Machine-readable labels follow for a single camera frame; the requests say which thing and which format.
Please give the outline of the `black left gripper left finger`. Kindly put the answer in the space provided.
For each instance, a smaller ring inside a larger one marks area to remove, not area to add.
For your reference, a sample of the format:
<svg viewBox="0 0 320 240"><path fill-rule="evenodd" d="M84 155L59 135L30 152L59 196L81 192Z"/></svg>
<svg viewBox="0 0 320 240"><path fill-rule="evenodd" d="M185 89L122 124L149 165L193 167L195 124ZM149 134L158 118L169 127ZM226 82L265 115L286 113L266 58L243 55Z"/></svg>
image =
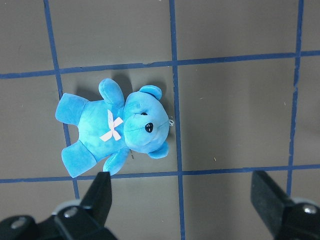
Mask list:
<svg viewBox="0 0 320 240"><path fill-rule="evenodd" d="M80 206L102 227L105 226L112 205L112 185L109 172L99 172Z"/></svg>

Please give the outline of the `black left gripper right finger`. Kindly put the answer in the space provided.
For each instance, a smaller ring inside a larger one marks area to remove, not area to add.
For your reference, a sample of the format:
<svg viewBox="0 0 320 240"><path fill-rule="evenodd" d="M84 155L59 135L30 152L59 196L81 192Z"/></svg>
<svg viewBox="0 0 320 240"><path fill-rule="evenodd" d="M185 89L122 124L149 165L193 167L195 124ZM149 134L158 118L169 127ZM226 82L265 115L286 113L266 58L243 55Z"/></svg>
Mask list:
<svg viewBox="0 0 320 240"><path fill-rule="evenodd" d="M250 201L272 235L281 232L284 213L294 205L282 188L262 170L255 170L252 173Z"/></svg>

